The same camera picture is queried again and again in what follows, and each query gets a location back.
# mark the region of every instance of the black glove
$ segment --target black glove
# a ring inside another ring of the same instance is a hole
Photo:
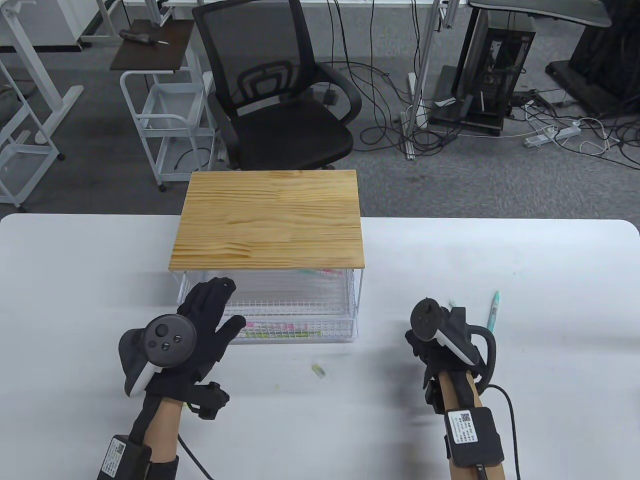
[[[198,338],[191,356],[176,367],[156,373],[146,387],[149,394],[188,402],[193,398],[193,385],[202,381],[211,371],[213,364],[225,354],[229,342],[246,326],[244,317],[231,317],[216,332],[225,306],[236,290],[229,278],[213,278],[197,284],[178,307],[178,313],[187,317],[196,329]],[[228,395],[219,389],[222,406]]]

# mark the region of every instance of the qr code label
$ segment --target qr code label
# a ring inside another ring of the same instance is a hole
[[[124,442],[119,441],[117,438],[112,438],[109,444],[107,454],[104,456],[101,470],[109,477],[115,478],[120,466],[120,460],[122,460],[122,454],[126,445]]]
[[[476,426],[469,410],[447,412],[451,436],[456,444],[472,444],[478,441]]]

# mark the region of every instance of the controller button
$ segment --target controller button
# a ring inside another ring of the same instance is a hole
[[[167,333],[169,333],[169,327],[167,327],[164,323],[161,323],[156,327],[156,335],[158,337],[164,337]]]

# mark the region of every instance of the computer tower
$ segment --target computer tower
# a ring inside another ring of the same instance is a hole
[[[525,13],[479,10],[466,57],[457,68],[442,70],[431,123],[498,135],[535,34]],[[454,92],[456,74],[460,81]],[[442,106],[438,100],[447,95],[456,102]]]

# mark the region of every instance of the wire mesh basket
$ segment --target wire mesh basket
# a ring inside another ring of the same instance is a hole
[[[198,282],[216,276],[236,283],[224,318],[246,318],[238,342],[335,342],[357,335],[361,270],[188,271],[182,277],[178,304]]]

